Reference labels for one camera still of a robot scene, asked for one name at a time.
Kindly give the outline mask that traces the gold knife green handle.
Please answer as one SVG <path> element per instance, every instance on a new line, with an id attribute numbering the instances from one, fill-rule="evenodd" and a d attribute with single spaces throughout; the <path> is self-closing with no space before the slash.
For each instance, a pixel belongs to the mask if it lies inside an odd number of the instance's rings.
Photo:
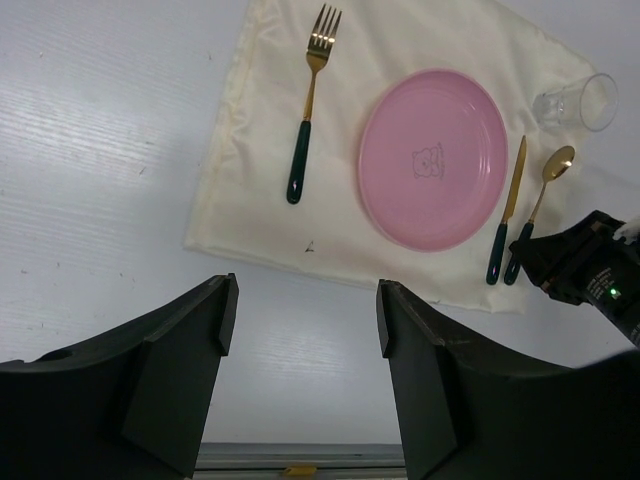
<path id="1" fill-rule="evenodd" d="M 523 136 L 519 146 L 516 163 L 511 178 L 509 192 L 507 195 L 506 205 L 503 211 L 501 221 L 496 230 L 494 242 L 492 245 L 489 263 L 486 272 L 486 283 L 488 285 L 495 285 L 498 281 L 501 271 L 502 259 L 504 255 L 504 248 L 507 238 L 508 222 L 514 214 L 521 179 L 524 171 L 524 166 L 527 157 L 528 142 L 526 136 Z"/>

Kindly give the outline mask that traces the pink plate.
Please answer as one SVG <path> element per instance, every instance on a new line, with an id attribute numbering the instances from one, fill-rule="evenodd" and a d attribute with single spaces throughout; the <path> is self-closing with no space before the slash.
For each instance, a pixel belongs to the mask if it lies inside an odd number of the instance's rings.
<path id="1" fill-rule="evenodd" d="M 508 166 L 504 122 L 487 91 L 454 70 L 423 70 L 391 87 L 367 119 L 358 190 L 381 234 L 410 250 L 438 252 L 483 227 Z"/>

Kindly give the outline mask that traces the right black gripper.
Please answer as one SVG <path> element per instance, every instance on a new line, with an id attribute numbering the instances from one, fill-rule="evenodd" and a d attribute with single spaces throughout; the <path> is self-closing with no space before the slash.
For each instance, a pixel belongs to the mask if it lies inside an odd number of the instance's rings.
<path id="1" fill-rule="evenodd" d="M 622 222 L 595 210 L 568 230 L 532 238 L 533 228 L 509 246 L 509 264 L 549 298 L 589 304 L 634 346 L 639 345 L 639 242 L 613 239 Z"/>

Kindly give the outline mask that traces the clear drinking glass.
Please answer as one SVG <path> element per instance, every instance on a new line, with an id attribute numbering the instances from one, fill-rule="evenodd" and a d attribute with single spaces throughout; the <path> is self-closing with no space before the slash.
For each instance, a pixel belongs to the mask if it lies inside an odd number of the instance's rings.
<path id="1" fill-rule="evenodd" d="M 614 120 L 619 105 L 615 80 L 596 73 L 561 88 L 539 94 L 533 102 L 537 124 L 545 129 L 601 132 Z"/>

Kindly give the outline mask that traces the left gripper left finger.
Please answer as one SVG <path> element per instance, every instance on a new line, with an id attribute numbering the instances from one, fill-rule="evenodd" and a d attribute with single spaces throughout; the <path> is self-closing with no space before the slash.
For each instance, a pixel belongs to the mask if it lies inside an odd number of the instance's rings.
<path id="1" fill-rule="evenodd" d="M 39 359 L 1 366 L 5 479 L 188 479 L 239 297 L 234 275 Z"/>

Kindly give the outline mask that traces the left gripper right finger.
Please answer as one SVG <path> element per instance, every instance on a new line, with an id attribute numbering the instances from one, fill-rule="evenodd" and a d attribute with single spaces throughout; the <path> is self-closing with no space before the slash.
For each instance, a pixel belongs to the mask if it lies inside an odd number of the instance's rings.
<path id="1" fill-rule="evenodd" d="M 402 284 L 376 294 L 411 479 L 635 479 L 639 354 L 568 368 L 447 317 Z"/>

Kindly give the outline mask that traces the cream cloth placemat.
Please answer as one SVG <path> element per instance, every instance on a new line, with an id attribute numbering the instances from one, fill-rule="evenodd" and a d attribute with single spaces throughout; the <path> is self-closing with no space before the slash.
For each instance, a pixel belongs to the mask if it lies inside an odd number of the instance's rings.
<path id="1" fill-rule="evenodd" d="M 521 139 L 528 142 L 513 227 L 532 207 L 547 157 L 578 147 L 579 130 L 542 131 L 535 97 L 592 75 L 594 66 L 496 1 L 339 1 L 341 22 L 312 115 L 302 198 L 286 200 L 310 71 L 305 51 L 318 1 L 249 5 L 203 165 L 188 248 L 365 287 L 400 282 L 426 301 L 521 313 L 523 284 L 486 283 Z M 504 122 L 509 166 L 498 204 L 464 243 L 438 252 L 404 248 L 364 210 L 357 161 L 365 123 L 381 97 L 423 70 L 478 82 Z"/>

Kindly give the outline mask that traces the gold fork green handle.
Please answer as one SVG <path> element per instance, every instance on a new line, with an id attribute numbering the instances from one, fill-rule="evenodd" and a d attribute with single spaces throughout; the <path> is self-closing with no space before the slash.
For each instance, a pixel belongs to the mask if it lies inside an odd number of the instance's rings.
<path id="1" fill-rule="evenodd" d="M 311 139 L 311 120 L 317 75 L 329 62 L 341 17 L 342 11 L 340 9 L 324 4 L 315 20 L 309 37 L 306 50 L 306 62 L 311 71 L 311 78 L 286 189 L 286 200 L 291 205 L 298 204 L 302 198 Z"/>

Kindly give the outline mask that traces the gold spoon green handle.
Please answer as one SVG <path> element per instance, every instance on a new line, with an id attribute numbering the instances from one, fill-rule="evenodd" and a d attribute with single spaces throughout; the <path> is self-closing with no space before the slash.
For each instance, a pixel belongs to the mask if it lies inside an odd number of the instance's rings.
<path id="1" fill-rule="evenodd" d="M 534 230 L 535 219 L 542 204 L 548 184 L 561 177 L 572 166 L 575 155 L 575 148 L 567 145 L 556 150 L 546 161 L 542 170 L 542 188 L 540 194 L 528 221 L 522 227 L 518 241 L 529 240 L 531 238 L 531 234 Z M 515 283 L 518 278 L 520 268 L 521 262 L 517 260 L 515 254 L 512 253 L 503 277 L 503 281 L 506 285 L 513 285 Z"/>

